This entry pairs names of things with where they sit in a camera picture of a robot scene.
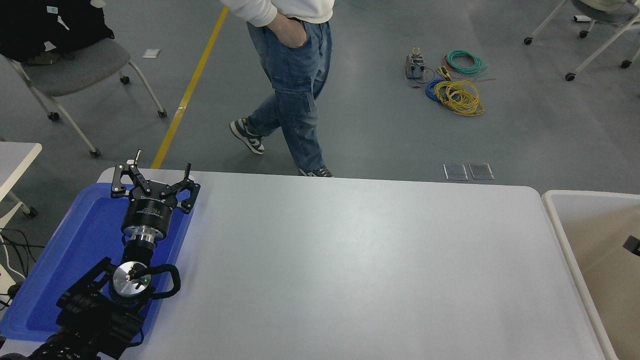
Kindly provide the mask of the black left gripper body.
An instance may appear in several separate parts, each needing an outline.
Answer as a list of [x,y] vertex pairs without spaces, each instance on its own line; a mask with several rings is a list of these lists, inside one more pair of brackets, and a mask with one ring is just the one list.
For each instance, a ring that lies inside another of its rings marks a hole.
[[129,191],[129,203],[122,221],[121,232],[131,236],[135,229],[151,228],[158,236],[166,236],[169,232],[173,209],[178,204],[175,194],[168,198],[160,198],[160,194],[144,194],[141,187]]

